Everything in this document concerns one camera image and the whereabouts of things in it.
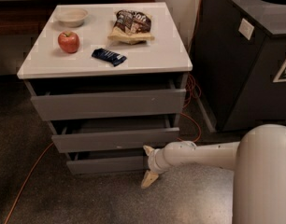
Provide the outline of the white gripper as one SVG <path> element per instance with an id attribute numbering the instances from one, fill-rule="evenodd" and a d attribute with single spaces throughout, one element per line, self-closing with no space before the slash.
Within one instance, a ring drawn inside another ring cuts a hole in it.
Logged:
<path id="1" fill-rule="evenodd" d="M 158 174 L 164 173 L 164 168 L 158 164 L 159 149 L 154 149 L 153 147 L 146 145 L 143 146 L 143 149 L 148 156 L 148 166 L 150 168 L 150 170 L 144 174 L 141 182 L 141 188 L 146 189 L 157 180 L 159 177 Z"/>

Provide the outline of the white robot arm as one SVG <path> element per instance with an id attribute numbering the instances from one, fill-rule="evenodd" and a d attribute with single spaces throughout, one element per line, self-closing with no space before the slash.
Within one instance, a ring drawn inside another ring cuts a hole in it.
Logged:
<path id="1" fill-rule="evenodd" d="M 286 224 L 286 126 L 261 125 L 237 142 L 198 146 L 178 141 L 143 148 L 148 156 L 143 189 L 170 168 L 185 164 L 232 170 L 232 223 Z"/>

